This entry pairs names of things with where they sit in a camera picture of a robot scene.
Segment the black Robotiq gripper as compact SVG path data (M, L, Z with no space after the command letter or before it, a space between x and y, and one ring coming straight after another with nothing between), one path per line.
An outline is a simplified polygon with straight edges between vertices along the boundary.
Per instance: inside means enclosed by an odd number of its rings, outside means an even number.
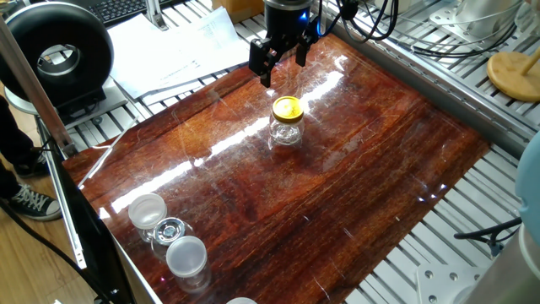
M265 2L267 38L250 42L249 69L261 84L269 88L271 71L279 59L271 53L271 46L296 46L295 62L304 67L311 46L318 42L317 30L307 30L312 2Z

